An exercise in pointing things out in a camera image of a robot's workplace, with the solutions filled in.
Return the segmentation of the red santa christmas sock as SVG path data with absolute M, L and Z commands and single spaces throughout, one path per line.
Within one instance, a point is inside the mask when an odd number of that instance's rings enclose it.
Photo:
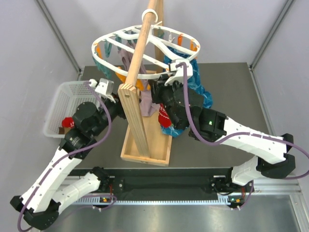
M 163 128 L 168 128 L 172 125 L 171 120 L 163 104 L 160 104 L 159 106 L 158 122 Z

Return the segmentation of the white oval clip hanger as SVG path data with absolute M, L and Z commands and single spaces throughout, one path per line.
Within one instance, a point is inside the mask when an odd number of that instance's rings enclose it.
M 148 44 L 154 45 L 154 47 L 161 51 L 163 55 L 171 59 L 171 62 L 173 60 L 182 58 L 189 59 L 191 62 L 197 58 L 200 52 L 200 43 L 194 37 L 160 25 L 157 12 L 154 9 L 146 9 L 142 13 L 141 17 L 141 25 L 130 26 L 105 34 L 97 38 L 92 43 L 91 52 L 92 57 L 96 63 L 123 76 L 128 76 L 129 79 L 135 83 L 138 79 L 155 80 L 163 74 L 166 74 L 169 78 L 167 72 L 168 64 L 165 64 L 164 62 L 159 61 L 158 59 L 144 53 Z M 154 35 L 154 30 L 162 30 L 164 32 L 168 32 L 170 35 L 174 34 L 183 39 L 188 39 L 190 42 L 190 48 L 186 48 L 178 43 L 174 43 L 171 38 L 168 40 L 159 38 L 158 36 Z M 100 43 L 106 43 L 107 45 L 112 45 L 119 49 L 122 48 L 132 53 L 133 57 L 128 71 L 121 70 L 102 58 L 99 52 Z M 163 71 L 155 74 L 139 74 L 139 68 L 144 60 L 156 65 L 159 68 L 162 68 Z

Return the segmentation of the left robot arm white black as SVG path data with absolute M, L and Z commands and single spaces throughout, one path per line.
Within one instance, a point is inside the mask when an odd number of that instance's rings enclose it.
M 36 182 L 10 204 L 32 228 L 49 228 L 71 204 L 93 191 L 106 191 L 109 176 L 103 168 L 94 167 L 75 183 L 60 188 L 70 172 L 80 164 L 92 148 L 99 145 L 96 137 L 110 129 L 116 117 L 125 118 L 119 101 L 104 100 L 98 109 L 92 102 L 81 103 L 73 115 L 74 127 L 61 140 L 52 160 Z

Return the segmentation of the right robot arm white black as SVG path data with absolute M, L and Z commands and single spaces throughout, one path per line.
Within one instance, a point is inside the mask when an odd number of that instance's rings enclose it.
M 163 128 L 185 130 L 190 127 L 186 115 L 183 84 L 165 85 L 166 75 L 150 80 L 151 96 L 160 105 L 159 123 Z M 295 157 L 288 154 L 293 136 L 271 136 L 243 126 L 225 114 L 205 108 L 203 96 L 188 89 L 189 109 L 198 134 L 207 142 L 218 142 L 254 155 L 249 161 L 231 167 L 223 191 L 237 191 L 252 180 L 268 177 L 284 179 L 295 169 Z

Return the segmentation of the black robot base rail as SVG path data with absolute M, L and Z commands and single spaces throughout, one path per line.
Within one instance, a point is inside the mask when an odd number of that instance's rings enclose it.
M 98 192 L 118 201 L 215 200 L 218 193 L 242 193 L 229 174 L 229 168 L 104 169 Z

